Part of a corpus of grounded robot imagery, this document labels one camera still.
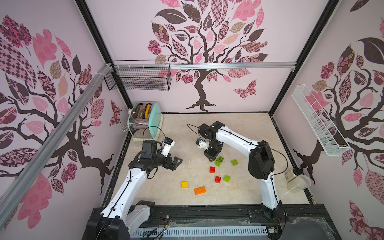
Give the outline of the long green lego brick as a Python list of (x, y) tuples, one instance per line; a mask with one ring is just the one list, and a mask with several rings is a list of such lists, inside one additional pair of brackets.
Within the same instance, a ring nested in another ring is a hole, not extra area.
[(215, 160), (215, 165), (217, 167), (220, 167), (222, 165), (222, 162), (223, 162), (224, 158), (219, 156), (216, 160)]

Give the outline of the yellow lego brick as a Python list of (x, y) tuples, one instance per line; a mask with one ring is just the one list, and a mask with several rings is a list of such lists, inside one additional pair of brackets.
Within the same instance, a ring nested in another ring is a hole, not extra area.
[(189, 188), (189, 182), (188, 181), (181, 182), (181, 188), (182, 189), (188, 189)]

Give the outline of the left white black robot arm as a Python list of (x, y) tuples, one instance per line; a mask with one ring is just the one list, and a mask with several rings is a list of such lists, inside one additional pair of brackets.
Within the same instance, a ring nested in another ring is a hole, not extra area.
[(104, 208), (93, 209), (87, 222), (84, 240), (129, 240), (144, 222), (150, 219), (155, 203), (142, 201), (130, 211), (140, 188), (149, 179), (152, 170), (163, 167), (174, 171), (183, 162), (172, 157), (175, 142), (165, 138), (158, 148), (158, 141), (145, 140), (142, 149), (129, 164), (129, 172), (121, 187)]

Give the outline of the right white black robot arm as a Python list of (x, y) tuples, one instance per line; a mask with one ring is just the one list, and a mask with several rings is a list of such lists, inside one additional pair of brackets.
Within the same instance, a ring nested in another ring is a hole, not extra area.
[(266, 222), (272, 223), (284, 217), (283, 207), (275, 187), (275, 159), (266, 141), (253, 141), (230, 130), (221, 122), (198, 127), (201, 136), (196, 144), (204, 149), (205, 157), (213, 162), (219, 159), (223, 145), (229, 145), (248, 158), (248, 171), (258, 180), (262, 195), (261, 214)]

